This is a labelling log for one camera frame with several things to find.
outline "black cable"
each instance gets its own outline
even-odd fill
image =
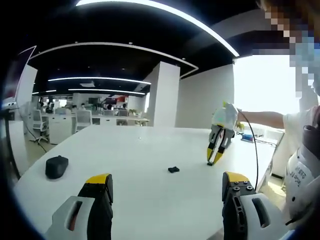
[[[256,156],[256,181],[255,181],[255,187],[254,190],[257,191],[257,185],[258,185],[258,177],[259,177],[259,161],[258,161],[258,150],[257,150],[257,143],[256,143],[256,138],[255,138],[255,133],[251,127],[251,124],[248,120],[248,118],[241,112],[239,111],[239,113],[242,114],[242,116],[244,117],[244,119],[247,121],[247,123],[249,124],[250,130],[252,132],[252,136],[253,136],[253,141],[254,141],[254,146],[255,146],[255,156]]]
[[[17,111],[18,111],[18,113],[19,113],[19,115],[20,115],[20,118],[21,118],[21,120],[22,120],[22,122],[24,123],[24,125],[25,125],[25,128],[27,129],[27,131],[34,137],[34,140],[36,141],[37,140],[37,138],[36,138],[36,136],[29,130],[29,128],[28,128],[28,124],[26,124],[25,123],[25,121],[24,121],[24,118],[22,117],[22,115],[21,115],[21,112],[20,112],[20,107],[18,106],[18,102],[16,102],[16,106],[17,106]],[[40,144],[40,142],[38,142],[38,145],[43,149],[43,151],[45,152],[45,153],[47,153],[47,150]]]
[[[290,219],[288,222],[285,223],[286,226],[289,224],[293,224],[296,220],[294,218]]]

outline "yellow plastic part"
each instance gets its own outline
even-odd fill
[[[231,172],[231,171],[226,171],[225,173],[228,175],[229,182],[232,182],[232,183],[244,182],[244,181],[249,182],[249,179],[247,177],[243,176],[242,174]]]
[[[90,177],[85,183],[86,184],[105,184],[106,178],[109,175],[110,173],[93,176],[93,177]]]
[[[217,152],[215,157],[214,157],[214,161],[213,161],[213,164],[216,164],[216,162],[219,161],[219,159],[222,157],[222,154],[223,153],[220,153],[220,152]]]
[[[213,152],[213,149],[211,149],[211,148],[208,148],[206,150],[206,159],[207,159],[208,162],[210,160],[210,156],[211,156],[212,152]]]

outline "white chair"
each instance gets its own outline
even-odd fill
[[[78,110],[75,113],[75,132],[92,125],[92,112],[90,110]]]
[[[104,110],[103,111],[103,115],[104,116],[113,116],[114,115],[114,111],[112,111],[112,110]]]
[[[37,137],[34,141],[40,143],[41,140],[48,142],[48,139],[43,136],[46,133],[48,127],[47,123],[42,120],[42,114],[40,110],[33,110],[33,124],[32,128],[40,132],[40,136]]]

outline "white wall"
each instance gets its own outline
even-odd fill
[[[145,97],[129,96],[127,109],[135,109],[138,113],[145,110]]]
[[[151,83],[150,101],[149,101],[149,108],[147,111],[147,117],[150,120],[150,122],[148,123],[149,126],[154,125],[159,69],[160,69],[160,65],[158,64],[152,70],[152,72],[144,79],[144,81]]]
[[[175,126],[210,129],[212,114],[223,101],[234,103],[234,92],[232,64],[181,80]]]
[[[37,72],[37,69],[29,65],[26,65],[22,72],[16,92],[16,102],[20,108],[31,102]]]
[[[153,126],[175,127],[180,67],[160,62]]]
[[[74,93],[72,95],[72,102],[77,108],[81,107],[81,104],[88,104],[89,98],[107,98],[110,94],[98,94],[98,93]]]

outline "white pillar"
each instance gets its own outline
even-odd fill
[[[77,108],[80,108],[81,107],[81,94],[80,93],[74,93],[72,95],[72,103],[73,105],[76,105]]]
[[[24,108],[31,102],[34,82],[36,80],[38,70],[32,66],[26,65],[16,91],[16,102],[19,108]]]
[[[180,67],[160,62],[145,78],[150,82],[149,126],[175,127]]]

